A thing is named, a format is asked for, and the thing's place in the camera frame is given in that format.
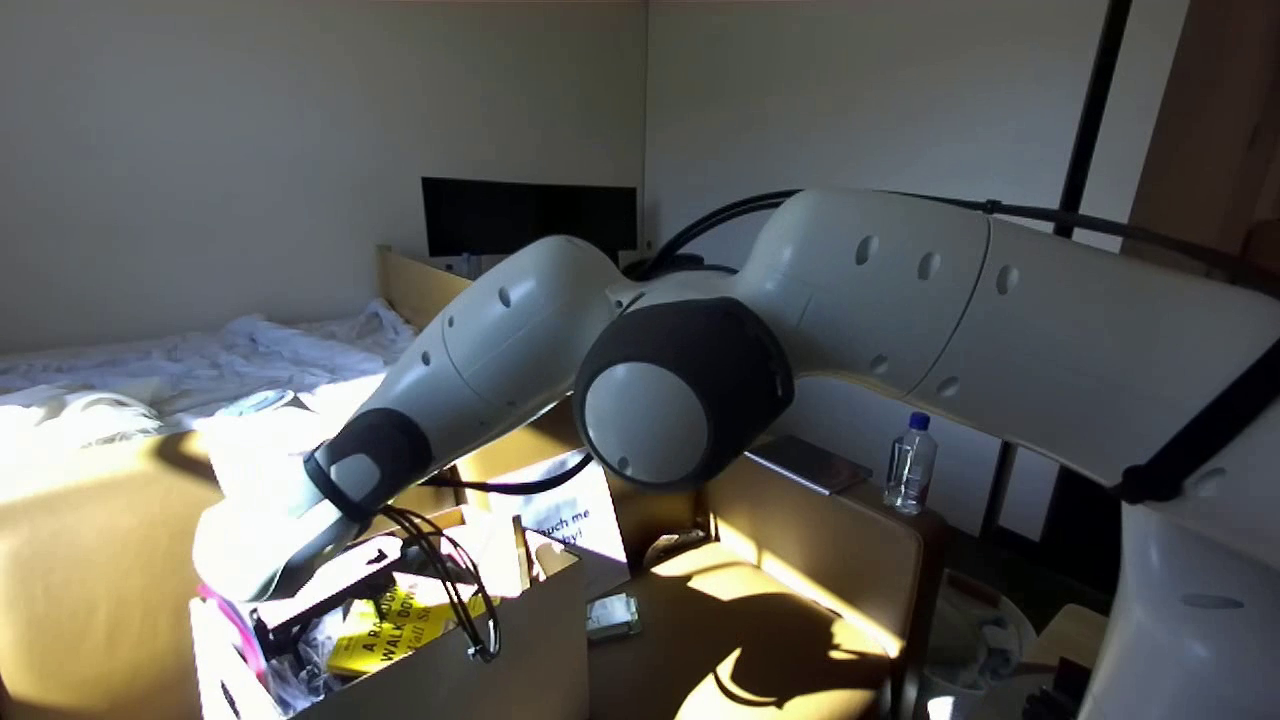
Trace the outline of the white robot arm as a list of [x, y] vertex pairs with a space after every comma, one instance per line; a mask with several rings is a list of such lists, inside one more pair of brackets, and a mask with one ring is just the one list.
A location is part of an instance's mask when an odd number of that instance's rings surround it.
[[1027, 445], [1124, 505], [1084, 720], [1275, 720], [1280, 302], [892, 194], [789, 196], [732, 271], [545, 236], [473, 279], [305, 456], [344, 526], [574, 405], [589, 452], [705, 483], [807, 376]]

